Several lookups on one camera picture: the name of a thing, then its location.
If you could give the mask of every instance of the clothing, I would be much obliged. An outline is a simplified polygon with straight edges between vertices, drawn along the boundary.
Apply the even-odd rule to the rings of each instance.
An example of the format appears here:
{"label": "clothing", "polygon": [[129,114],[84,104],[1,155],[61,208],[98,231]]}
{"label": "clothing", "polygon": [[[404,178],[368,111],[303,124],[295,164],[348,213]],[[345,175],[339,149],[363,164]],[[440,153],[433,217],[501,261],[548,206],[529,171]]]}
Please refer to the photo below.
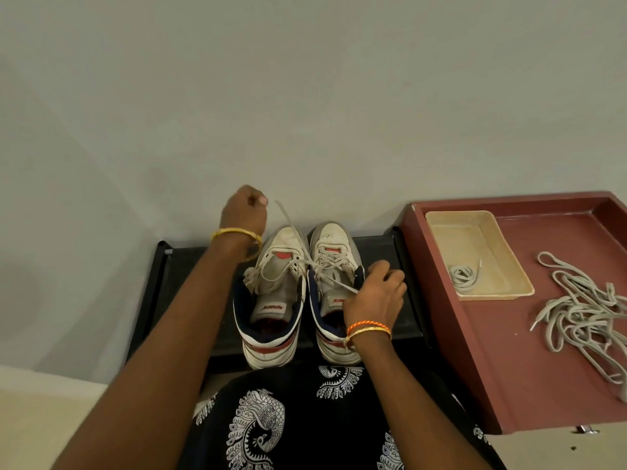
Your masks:
{"label": "clothing", "polygon": [[[496,469],[505,467],[437,376],[423,386]],[[364,367],[288,365],[224,386],[194,417],[180,469],[404,468]]]}

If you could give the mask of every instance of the shoe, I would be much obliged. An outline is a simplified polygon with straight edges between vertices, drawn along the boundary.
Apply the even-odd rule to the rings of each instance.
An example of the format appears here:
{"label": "shoe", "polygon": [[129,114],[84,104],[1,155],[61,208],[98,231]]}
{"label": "shoe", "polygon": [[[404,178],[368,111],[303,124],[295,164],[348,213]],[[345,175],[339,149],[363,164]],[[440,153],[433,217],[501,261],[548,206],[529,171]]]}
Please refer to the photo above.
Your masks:
{"label": "shoe", "polygon": [[283,226],[266,241],[255,267],[234,284],[233,313],[252,369],[289,363],[298,345],[307,294],[307,247],[298,230]]}
{"label": "shoe", "polygon": [[320,224],[312,233],[310,257],[313,268],[307,282],[316,324],[316,341],[326,361],[348,366],[361,361],[344,347],[346,324],[343,302],[364,284],[364,268],[357,246],[336,222]]}

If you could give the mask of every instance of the yellow bracelet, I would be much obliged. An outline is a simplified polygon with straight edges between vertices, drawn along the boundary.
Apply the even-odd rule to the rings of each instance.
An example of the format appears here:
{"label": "yellow bracelet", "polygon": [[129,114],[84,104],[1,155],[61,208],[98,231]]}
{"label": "yellow bracelet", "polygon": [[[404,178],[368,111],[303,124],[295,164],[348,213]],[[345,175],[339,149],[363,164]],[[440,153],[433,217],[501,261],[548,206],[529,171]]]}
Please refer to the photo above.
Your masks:
{"label": "yellow bracelet", "polygon": [[217,236],[220,236],[224,234],[225,232],[239,232],[241,234],[246,234],[247,236],[252,237],[253,240],[257,243],[257,252],[255,252],[252,256],[248,256],[246,259],[244,259],[243,262],[247,262],[249,260],[255,259],[255,257],[258,256],[259,253],[262,251],[262,247],[263,247],[262,237],[259,234],[255,234],[251,230],[242,229],[240,227],[223,227],[222,229],[218,229],[211,236],[212,242]]}
{"label": "yellow bracelet", "polygon": [[385,328],[383,328],[382,326],[369,326],[368,328],[360,328],[359,330],[349,334],[349,336],[347,336],[344,339],[344,347],[347,350],[353,349],[353,348],[349,348],[350,340],[356,337],[359,333],[363,333],[363,332],[386,332],[388,333],[390,339],[392,339],[392,333],[389,330],[386,330]]}

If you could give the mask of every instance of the bangle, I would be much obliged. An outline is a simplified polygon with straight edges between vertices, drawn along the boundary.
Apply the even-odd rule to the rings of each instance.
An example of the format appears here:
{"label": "bangle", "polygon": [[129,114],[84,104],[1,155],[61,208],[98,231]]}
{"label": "bangle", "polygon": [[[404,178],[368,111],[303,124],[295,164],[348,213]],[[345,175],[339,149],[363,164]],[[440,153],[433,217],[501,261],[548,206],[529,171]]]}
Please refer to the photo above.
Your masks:
{"label": "bangle", "polygon": [[347,350],[353,350],[354,348],[349,347],[350,340],[356,337],[359,333],[363,333],[363,332],[386,332],[388,333],[390,339],[392,339],[392,333],[389,330],[386,330],[385,328],[381,326],[369,326],[368,328],[361,328],[360,330],[357,330],[356,332],[352,332],[349,336],[347,336],[344,339],[344,347]]}
{"label": "bangle", "polygon": [[390,335],[392,334],[392,330],[390,330],[383,323],[379,323],[378,321],[372,321],[372,320],[363,320],[363,321],[358,321],[357,323],[353,323],[352,325],[350,325],[346,329],[346,335],[348,336],[350,334],[350,332],[353,331],[355,329],[355,327],[359,326],[360,324],[373,324],[374,326],[380,326],[381,328],[384,328],[385,331],[387,331]]}
{"label": "bangle", "polygon": [[262,246],[263,246],[262,237],[259,234],[255,234],[251,230],[242,229],[240,227],[223,227],[221,229],[218,229],[211,236],[211,240],[213,241],[217,236],[221,236],[225,232],[239,232],[241,234],[246,234],[247,236],[250,236],[257,243],[257,252],[255,252],[252,256],[248,256],[246,259],[242,260],[242,262],[247,262],[249,260],[255,259],[255,257],[258,256],[259,253],[262,251]]}

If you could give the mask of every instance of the person's right arm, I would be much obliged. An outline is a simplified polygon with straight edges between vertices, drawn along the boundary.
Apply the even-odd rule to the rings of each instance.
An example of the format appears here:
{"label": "person's right arm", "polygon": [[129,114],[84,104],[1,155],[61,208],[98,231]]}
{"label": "person's right arm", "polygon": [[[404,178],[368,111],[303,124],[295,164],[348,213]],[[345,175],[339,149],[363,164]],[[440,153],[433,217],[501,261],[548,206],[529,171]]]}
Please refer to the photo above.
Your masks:
{"label": "person's right arm", "polygon": [[[373,264],[359,293],[344,301],[347,324],[372,320],[392,329],[407,285],[404,273],[389,267],[385,260]],[[490,469],[405,367],[386,333],[360,333],[352,344],[370,374],[406,469]]]}

